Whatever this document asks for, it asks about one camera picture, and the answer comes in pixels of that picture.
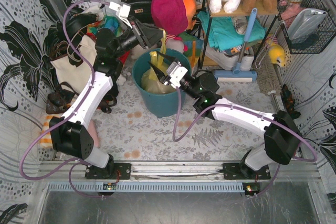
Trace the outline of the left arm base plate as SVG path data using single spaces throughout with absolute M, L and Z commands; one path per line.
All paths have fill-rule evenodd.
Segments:
M 87 166 L 85 172 L 86 179 L 114 179 L 120 180 L 130 179 L 131 164 L 130 163 L 113 163 L 108 164 L 105 168 L 96 166 Z

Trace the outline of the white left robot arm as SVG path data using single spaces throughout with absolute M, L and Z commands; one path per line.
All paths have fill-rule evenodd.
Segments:
M 94 146 L 88 128 L 95 110 L 111 93 L 120 75 L 123 65 L 120 57 L 137 45 L 151 48 L 163 37 L 163 30 L 137 19 L 132 19 L 130 26 L 118 37 L 108 28 L 101 28 L 96 33 L 94 73 L 74 104 L 62 117 L 53 117 L 49 122 L 53 149 L 83 160 L 87 179 L 119 176 L 113 156 Z

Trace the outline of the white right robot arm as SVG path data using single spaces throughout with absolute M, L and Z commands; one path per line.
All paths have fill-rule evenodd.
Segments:
M 194 109 L 200 116 L 238 125 L 263 137 L 263 144 L 248 151 L 239 162 L 239 175 L 254 178 L 259 170 L 270 163 L 290 163 L 300 140 L 288 113 L 262 113 L 234 104 L 217 94 L 219 85 L 212 72 L 205 70 L 199 76 L 191 76 L 175 57 L 156 50 L 150 52 L 150 57 L 149 65 L 158 81 L 193 98 Z

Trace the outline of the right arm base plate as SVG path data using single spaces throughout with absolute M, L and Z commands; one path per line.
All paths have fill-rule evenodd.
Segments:
M 271 179 L 268 165 L 263 166 L 259 170 L 253 170 L 240 163 L 224 163 L 221 173 L 223 173 L 224 178 L 227 180 Z

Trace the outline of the teal plastic trash bin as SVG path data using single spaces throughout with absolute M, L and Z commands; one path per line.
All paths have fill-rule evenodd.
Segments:
M 178 92 L 174 91 L 168 94 L 154 94 L 145 91 L 141 87 L 141 78 L 143 74 L 150 69 L 150 53 L 144 52 L 133 65 L 132 78 L 135 86 L 140 91 L 140 95 L 145 107 L 158 118 L 171 116 L 177 113 L 179 107 Z

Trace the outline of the yellow-green trash bag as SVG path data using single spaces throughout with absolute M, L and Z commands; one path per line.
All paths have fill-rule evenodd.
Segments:
M 166 74 L 168 65 L 164 62 L 163 56 L 160 56 L 156 50 L 150 51 L 149 55 L 149 63 Z M 159 78 L 151 65 L 149 70 L 147 70 L 141 77 L 141 88 L 153 94 L 169 94 L 176 91 L 171 85 L 164 85 L 159 81 Z

